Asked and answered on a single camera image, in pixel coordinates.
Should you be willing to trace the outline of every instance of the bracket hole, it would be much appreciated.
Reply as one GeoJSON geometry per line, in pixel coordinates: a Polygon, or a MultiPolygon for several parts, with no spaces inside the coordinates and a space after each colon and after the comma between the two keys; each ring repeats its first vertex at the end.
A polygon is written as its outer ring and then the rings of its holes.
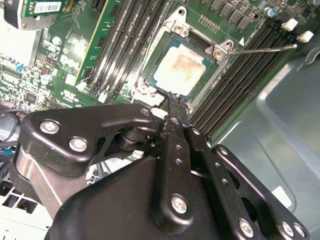
{"type": "Polygon", "coordinates": [[[175,145],[175,148],[178,150],[178,151],[182,151],[182,146],[180,146],[180,145],[175,145]]]}
{"type": "Polygon", "coordinates": [[[177,159],[175,160],[175,164],[177,164],[178,166],[182,166],[183,162],[182,162],[182,160],[180,160],[179,158],[177,158],[177,159]]]}
{"type": "Polygon", "coordinates": [[[183,15],[185,15],[185,11],[184,11],[183,9],[180,9],[180,10],[178,11],[178,14],[179,14],[180,16],[183,16],[183,15]]]}
{"type": "Polygon", "coordinates": [[[226,185],[226,186],[229,185],[229,182],[228,182],[228,180],[226,180],[226,179],[222,179],[222,182],[223,182],[223,184],[226,185]]]}

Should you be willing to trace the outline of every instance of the ram slot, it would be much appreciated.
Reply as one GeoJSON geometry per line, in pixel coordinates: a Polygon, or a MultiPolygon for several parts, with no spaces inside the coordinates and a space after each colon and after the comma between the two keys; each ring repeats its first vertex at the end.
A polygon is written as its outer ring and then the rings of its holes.
{"type": "MultiPolygon", "coordinates": [[[[295,38],[280,30],[277,23],[265,23],[246,49],[277,48],[295,42],[295,38]]],[[[284,52],[240,55],[192,115],[191,124],[211,136],[284,55],[284,52]]]]}
{"type": "Polygon", "coordinates": [[[129,76],[129,74],[132,72],[133,67],[135,66],[137,59],[142,57],[142,51],[147,44],[150,44],[149,42],[147,42],[148,40],[150,41],[150,37],[152,35],[152,33],[154,31],[157,31],[157,29],[155,29],[157,22],[159,21],[160,15],[161,13],[165,12],[167,9],[167,3],[169,1],[168,0],[162,0],[162,1],[157,1],[157,3],[154,5],[154,8],[152,10],[153,14],[148,17],[149,19],[151,19],[150,24],[145,24],[143,26],[143,30],[144,31],[140,31],[140,33],[138,34],[138,36],[140,36],[139,38],[137,38],[137,40],[135,41],[134,45],[136,47],[133,47],[131,49],[131,51],[129,52],[129,62],[127,63],[126,67],[125,67],[125,71],[123,74],[119,74],[118,77],[118,81],[117,81],[117,85],[114,88],[114,92],[112,94],[112,98],[115,99],[118,97],[118,95],[120,94],[121,89],[124,87],[124,84],[127,81],[127,77],[129,76]]]}
{"type": "Polygon", "coordinates": [[[130,43],[127,45],[126,49],[124,50],[124,55],[122,58],[116,63],[115,71],[109,78],[110,81],[110,92],[115,93],[113,98],[116,98],[119,91],[115,91],[122,85],[121,79],[123,75],[131,70],[132,63],[137,61],[136,53],[141,52],[141,44],[145,43],[145,36],[148,36],[150,28],[153,27],[155,24],[155,17],[157,16],[158,8],[161,7],[160,0],[151,0],[147,5],[146,8],[143,10],[142,17],[139,18],[139,22],[133,32],[133,37],[131,38],[130,43]]]}
{"type": "Polygon", "coordinates": [[[90,73],[89,79],[91,79],[95,88],[99,88],[104,82],[102,74],[104,73],[106,65],[110,61],[110,57],[117,52],[117,47],[120,44],[120,39],[123,38],[124,28],[128,22],[128,18],[133,15],[134,8],[132,6],[135,2],[135,0],[124,1],[99,60],[90,73]]]}

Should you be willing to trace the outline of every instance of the cable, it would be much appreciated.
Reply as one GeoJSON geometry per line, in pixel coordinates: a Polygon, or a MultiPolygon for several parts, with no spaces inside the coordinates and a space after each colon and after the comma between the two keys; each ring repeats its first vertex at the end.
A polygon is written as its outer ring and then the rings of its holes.
{"type": "Polygon", "coordinates": [[[8,135],[8,137],[1,142],[1,143],[5,143],[16,133],[16,130],[20,125],[20,119],[16,115],[11,113],[11,112],[0,111],[0,114],[2,114],[2,116],[9,115],[10,117],[12,117],[14,119],[14,122],[15,122],[10,134],[8,135]]]}
{"type": "Polygon", "coordinates": [[[298,47],[297,44],[291,44],[291,45],[286,45],[286,46],[277,47],[277,48],[261,48],[261,49],[249,49],[249,50],[243,50],[243,51],[233,51],[233,52],[230,52],[229,55],[283,52],[290,49],[296,49],[297,47],[298,47]]]}
{"type": "Polygon", "coordinates": [[[2,112],[6,112],[6,113],[19,112],[19,113],[24,113],[24,114],[31,113],[30,111],[22,109],[22,108],[5,109],[5,110],[2,110],[2,112]]]}
{"type": "Polygon", "coordinates": [[[10,148],[17,146],[18,141],[7,141],[7,142],[0,142],[0,149],[10,148]]]}
{"type": "Polygon", "coordinates": [[[108,167],[106,161],[102,161],[102,164],[105,166],[106,170],[108,171],[109,174],[112,174],[112,171],[110,170],[110,168],[108,167]]]}

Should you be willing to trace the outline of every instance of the green circuit board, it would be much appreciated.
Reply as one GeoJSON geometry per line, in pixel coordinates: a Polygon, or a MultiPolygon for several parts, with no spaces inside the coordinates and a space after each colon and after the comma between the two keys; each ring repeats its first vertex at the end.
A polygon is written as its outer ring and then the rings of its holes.
{"type": "MultiPolygon", "coordinates": [[[[215,10],[214,3],[216,1],[168,1],[170,5],[163,19],[168,18],[178,7],[182,6],[186,9],[186,23],[217,43],[231,39],[234,42],[234,51],[243,49],[259,31],[260,26],[267,19],[264,14],[266,7],[276,9],[277,15],[289,11],[292,17],[304,21],[310,30],[314,30],[319,25],[318,10],[315,7],[310,7],[304,0],[223,0],[219,10],[215,10]],[[225,12],[223,10],[227,5],[228,9],[225,12]],[[235,11],[240,14],[238,21],[235,20],[236,17],[231,18],[235,11]]],[[[54,25],[42,30],[34,66],[17,70],[17,63],[10,56],[1,56],[1,103],[31,111],[56,106],[75,108],[130,103],[133,98],[131,95],[132,81],[125,82],[114,99],[107,97],[102,101],[99,100],[99,95],[92,91],[94,85],[91,83],[79,87],[85,78],[86,70],[94,68],[103,48],[108,47],[105,44],[112,37],[110,33],[124,2],[126,1],[106,0],[103,5],[96,0],[72,2],[70,12],[61,12],[54,25]],[[48,84],[42,83],[43,76],[51,77],[48,84]]],[[[29,10],[25,14],[26,16],[34,15],[29,10]]],[[[146,63],[142,77],[147,78],[152,75],[151,73],[155,71],[163,53],[170,46],[167,40],[173,37],[175,35],[172,33],[166,33],[162,36],[146,63]]],[[[149,42],[146,40],[144,49],[134,58],[135,62],[128,78],[138,70],[148,44],[149,42]]],[[[235,58],[229,59],[226,69],[235,58]]],[[[214,64],[208,67],[190,94],[186,96],[188,101],[195,98],[216,68],[217,66],[214,64]]]]}

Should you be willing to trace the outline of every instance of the black ram slot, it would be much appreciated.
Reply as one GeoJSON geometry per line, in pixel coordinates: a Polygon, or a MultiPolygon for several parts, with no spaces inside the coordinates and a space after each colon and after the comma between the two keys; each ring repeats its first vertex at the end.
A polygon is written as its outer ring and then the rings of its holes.
{"type": "Polygon", "coordinates": [[[133,36],[131,37],[130,43],[126,46],[126,49],[124,50],[124,53],[121,57],[121,59],[117,62],[115,71],[112,73],[112,76],[110,77],[110,81],[112,81],[112,87],[110,92],[113,92],[112,98],[117,98],[120,90],[117,90],[119,88],[119,85],[122,86],[122,76],[125,74],[123,73],[120,75],[120,71],[122,69],[125,69],[124,72],[127,72],[128,68],[131,66],[132,61],[136,61],[137,58],[134,57],[135,53],[140,48],[140,43],[144,40],[143,36],[148,35],[148,28],[152,27],[155,24],[155,16],[157,16],[157,9],[161,6],[161,1],[154,1],[151,0],[144,8],[143,14],[137,23],[137,27],[135,28],[133,32],[133,36]]]}
{"type": "MultiPolygon", "coordinates": [[[[267,22],[246,49],[277,48],[295,43],[295,38],[267,22]]],[[[211,136],[254,92],[285,52],[239,55],[217,86],[191,117],[191,124],[211,136]]]]}
{"type": "MultiPolygon", "coordinates": [[[[275,38],[270,37],[273,35],[269,35],[263,42],[261,48],[265,48],[266,46],[271,46],[273,40],[275,38]]],[[[237,72],[237,74],[233,77],[229,77],[228,80],[230,84],[228,84],[226,87],[228,87],[228,91],[221,91],[219,98],[216,99],[216,101],[213,102],[212,109],[217,109],[220,108],[223,103],[227,100],[232,100],[235,96],[239,95],[239,87],[243,84],[245,81],[253,81],[253,78],[251,77],[253,74],[255,74],[255,71],[252,71],[251,69],[254,69],[254,67],[258,64],[259,67],[261,67],[261,63],[265,63],[266,61],[268,62],[268,58],[266,58],[266,54],[251,54],[252,57],[247,58],[247,62],[240,67],[240,70],[237,72]]],[[[201,126],[204,126],[207,128],[208,126],[206,125],[214,116],[210,116],[208,119],[205,119],[205,122],[201,122],[201,126]]]]}
{"type": "Polygon", "coordinates": [[[153,31],[155,31],[155,29],[154,29],[155,25],[156,25],[157,21],[159,20],[160,13],[163,11],[163,8],[166,5],[167,1],[168,0],[162,0],[160,2],[160,4],[158,5],[159,7],[161,7],[161,9],[159,9],[157,11],[154,11],[153,20],[152,20],[151,24],[149,24],[148,28],[144,32],[144,36],[139,41],[138,47],[132,53],[130,62],[128,63],[123,75],[121,76],[121,79],[119,80],[117,86],[114,89],[114,92],[113,92],[113,95],[112,95],[113,99],[117,98],[118,95],[120,94],[121,89],[123,88],[124,84],[126,83],[126,79],[127,79],[128,75],[130,74],[130,72],[132,71],[132,69],[133,69],[133,67],[134,67],[134,65],[136,63],[136,60],[141,55],[141,52],[143,50],[143,47],[144,47],[146,41],[148,40],[148,37],[150,36],[150,34],[153,31]]]}
{"type": "MultiPolygon", "coordinates": [[[[262,29],[259,32],[257,37],[259,39],[263,38],[264,41],[267,40],[268,42],[272,37],[272,34],[270,34],[270,32],[271,32],[271,29],[268,29],[268,28],[262,29]]],[[[247,47],[247,49],[257,49],[257,48],[266,46],[266,44],[262,45],[264,41],[252,40],[249,46],[247,47]]],[[[204,106],[206,109],[210,109],[210,110],[214,109],[215,107],[214,104],[218,101],[218,99],[223,98],[223,96],[221,95],[223,93],[228,93],[229,88],[234,83],[234,78],[239,76],[241,74],[241,71],[243,71],[243,69],[246,68],[246,66],[247,67],[251,66],[251,61],[250,61],[250,59],[252,59],[250,58],[251,56],[252,54],[244,54],[244,55],[238,56],[237,60],[233,63],[231,68],[225,73],[223,78],[220,80],[218,85],[213,89],[210,96],[206,98],[206,100],[201,105],[201,107],[204,106]]],[[[208,112],[196,111],[196,113],[192,116],[191,120],[194,121],[193,122],[194,125],[202,126],[204,125],[204,122],[210,118],[210,116],[212,116],[211,111],[208,111],[208,112]]]]}
{"type": "MultiPolygon", "coordinates": [[[[285,43],[285,39],[280,39],[276,42],[276,44],[272,45],[273,48],[280,47],[285,43]]],[[[234,108],[235,106],[239,106],[242,103],[242,100],[245,100],[245,98],[256,88],[256,86],[260,83],[259,79],[261,77],[264,77],[265,74],[267,74],[269,71],[266,71],[266,69],[270,70],[274,67],[274,65],[278,62],[279,54],[277,53],[264,53],[264,56],[259,59],[259,62],[265,62],[264,65],[259,66],[261,73],[257,74],[255,71],[249,71],[249,74],[244,77],[244,82],[242,82],[240,85],[236,86],[236,91],[233,91],[231,95],[229,95],[227,98],[225,98],[226,101],[223,101],[220,103],[220,106],[218,107],[218,112],[216,113],[219,117],[217,117],[211,124],[213,126],[218,127],[221,121],[221,118],[225,116],[229,116],[232,114],[233,111],[230,111],[230,108],[234,108]]],[[[208,134],[212,134],[215,129],[211,129],[211,127],[205,126],[205,131],[210,131],[208,134]]]]}
{"type": "MultiPolygon", "coordinates": [[[[268,29],[267,27],[262,28],[257,35],[255,36],[255,38],[259,39],[264,39],[265,36],[269,36],[270,33],[270,29],[268,29]]],[[[255,39],[253,39],[247,49],[256,49],[259,47],[259,45],[261,44],[261,41],[256,41],[255,39]]],[[[201,107],[199,109],[203,110],[203,107],[205,107],[206,109],[212,109],[212,105],[214,104],[214,102],[216,101],[216,98],[219,97],[220,92],[219,91],[223,91],[223,89],[225,88],[225,86],[227,86],[229,84],[230,79],[237,74],[237,72],[239,70],[241,70],[241,67],[246,63],[246,61],[248,60],[248,55],[239,55],[236,59],[236,61],[232,64],[232,66],[230,67],[230,69],[225,73],[225,75],[223,76],[223,78],[219,81],[219,83],[217,84],[217,86],[212,90],[212,93],[205,99],[205,101],[202,103],[201,107]]],[[[203,116],[203,112],[200,110],[197,110],[193,115],[192,115],[192,121],[193,124],[198,125],[199,121],[201,121],[201,119],[206,119],[206,116],[203,116]]]]}

